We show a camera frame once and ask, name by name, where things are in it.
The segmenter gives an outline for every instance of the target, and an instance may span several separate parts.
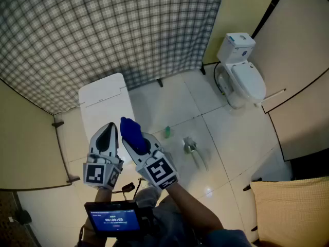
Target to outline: plaid curtain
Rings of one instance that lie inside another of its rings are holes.
[[[82,86],[200,68],[221,0],[0,0],[0,78],[56,114]]]

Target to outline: black cable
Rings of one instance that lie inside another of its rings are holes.
[[[145,180],[145,179],[142,179],[142,178],[139,178],[139,179],[138,179],[139,183],[138,183],[138,186],[137,186],[137,188],[136,188],[136,190],[135,190],[135,194],[134,194],[133,199],[135,198],[135,196],[136,196],[136,194],[137,194],[137,191],[138,191],[138,189],[139,189],[139,187],[140,187],[140,183],[142,182],[142,180]]]
[[[222,92],[220,86],[219,86],[218,83],[217,83],[216,76],[215,76],[215,71],[216,71],[216,68],[217,68],[218,64],[220,64],[220,61],[219,61],[219,63],[216,64],[216,66],[215,66],[215,68],[214,68],[214,81],[215,81],[215,84],[216,84],[217,88],[219,89],[219,91],[223,94],[223,92]]]
[[[117,194],[117,193],[124,193],[122,190],[120,191],[113,191],[112,194]]]

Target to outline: blue sponge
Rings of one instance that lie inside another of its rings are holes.
[[[148,147],[142,136],[140,125],[137,122],[122,117],[120,131],[122,138],[126,140],[134,150],[139,151],[141,154],[146,154],[148,152]]]

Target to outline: bathroom wall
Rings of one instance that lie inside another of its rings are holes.
[[[249,60],[262,74],[267,112],[302,90],[329,67],[329,1],[280,0],[255,37]]]
[[[67,185],[53,116],[0,81],[0,189]]]
[[[271,0],[222,0],[209,43],[204,64],[218,61],[216,54],[226,33],[246,32],[252,35]]]
[[[269,112],[285,160],[329,148],[329,72]]]

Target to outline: white toilet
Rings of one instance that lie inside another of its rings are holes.
[[[114,122],[118,129],[118,155],[124,164],[131,161],[121,141],[121,117],[135,120],[127,87],[121,73],[115,73],[79,89],[79,103],[88,142],[104,125]]]
[[[235,109],[246,102],[260,104],[266,95],[262,76],[247,60],[255,45],[256,42],[247,33],[227,33],[217,53],[224,69],[218,73],[216,80]]]

